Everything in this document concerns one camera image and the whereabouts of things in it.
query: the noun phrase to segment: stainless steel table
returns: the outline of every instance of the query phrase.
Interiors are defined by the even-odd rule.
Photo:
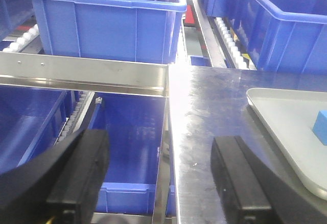
[[[179,224],[226,223],[210,168],[215,136],[242,136],[270,169],[313,205],[327,212],[327,201],[304,188],[249,107],[246,91],[252,87],[327,92],[327,76],[169,67],[170,126]]]

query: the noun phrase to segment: metal frame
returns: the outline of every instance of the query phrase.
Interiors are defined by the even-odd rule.
[[[0,65],[6,85],[166,95],[162,64],[0,52]]]
[[[155,202],[152,215],[153,224],[163,224],[165,222],[167,201],[170,184],[170,132],[168,126],[169,102],[166,99],[165,116],[163,118],[162,140],[159,153],[159,164],[157,174],[157,184],[155,189]]]
[[[151,216],[94,213],[92,224],[150,224]],[[176,218],[165,218],[163,224],[176,224]]]

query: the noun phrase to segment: metal guide rail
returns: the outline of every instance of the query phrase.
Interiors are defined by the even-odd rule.
[[[212,67],[256,70],[252,61],[243,57],[237,47],[232,29],[224,19],[207,17],[199,0],[188,0],[195,17],[200,42],[205,46],[203,55],[211,61]]]
[[[166,95],[167,66],[161,64],[5,52],[0,63],[6,85]]]

